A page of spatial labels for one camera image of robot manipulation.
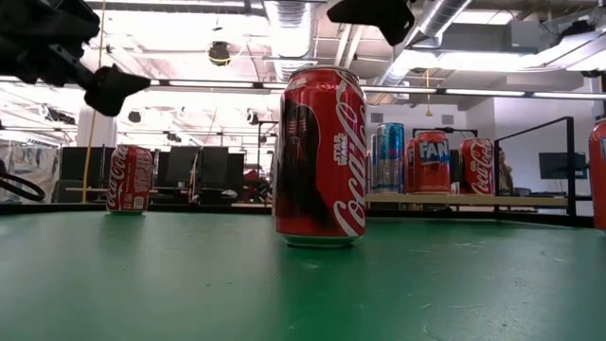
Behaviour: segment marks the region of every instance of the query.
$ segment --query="black cable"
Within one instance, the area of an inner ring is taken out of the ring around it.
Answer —
[[[31,183],[24,178],[21,178],[19,176],[15,176],[15,175],[10,175],[8,173],[0,173],[0,178],[4,178],[7,180],[14,181],[16,183],[25,185],[25,186],[33,189],[33,191],[35,191],[36,194],[22,190],[1,179],[0,179],[0,188],[4,188],[13,194],[19,195],[20,197],[23,197],[23,198],[26,198],[28,200],[35,201],[35,202],[42,202],[45,199],[46,193],[38,185]]]

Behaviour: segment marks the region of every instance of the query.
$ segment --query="shelf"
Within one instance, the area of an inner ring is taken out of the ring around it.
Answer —
[[[368,194],[368,203],[445,204],[461,206],[566,207],[566,198],[507,197],[490,195]]]

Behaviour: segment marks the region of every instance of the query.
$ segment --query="dark character graphic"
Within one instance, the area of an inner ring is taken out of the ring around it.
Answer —
[[[320,141],[313,111],[294,101],[282,101],[281,159],[277,166],[277,214],[283,217],[310,216],[330,225],[329,208],[315,185]]]

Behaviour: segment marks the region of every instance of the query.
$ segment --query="soda can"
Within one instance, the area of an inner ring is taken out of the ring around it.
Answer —
[[[411,138],[406,143],[405,152],[405,171],[404,171],[404,192],[407,194],[414,193],[415,185],[415,139]]]
[[[466,138],[459,148],[459,193],[494,195],[494,148],[487,138]]]
[[[365,94],[349,70],[307,67],[282,94],[276,231],[304,247],[365,233]]]
[[[384,123],[377,127],[378,193],[404,193],[404,126]]]
[[[112,153],[106,206],[111,213],[142,213],[148,209],[152,182],[152,153],[117,145]]]
[[[443,132],[423,132],[415,140],[416,194],[450,194],[450,147]]]
[[[606,230],[606,118],[589,135],[589,177],[594,202],[594,226]]]
[[[377,190],[377,135],[370,137],[370,193]]]

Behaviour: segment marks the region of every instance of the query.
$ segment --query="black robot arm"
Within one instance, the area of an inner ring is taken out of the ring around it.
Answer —
[[[80,63],[82,46],[99,33],[99,18],[82,0],[0,0],[0,75],[63,87],[74,82],[84,100],[105,116],[150,86],[116,65],[95,73]]]

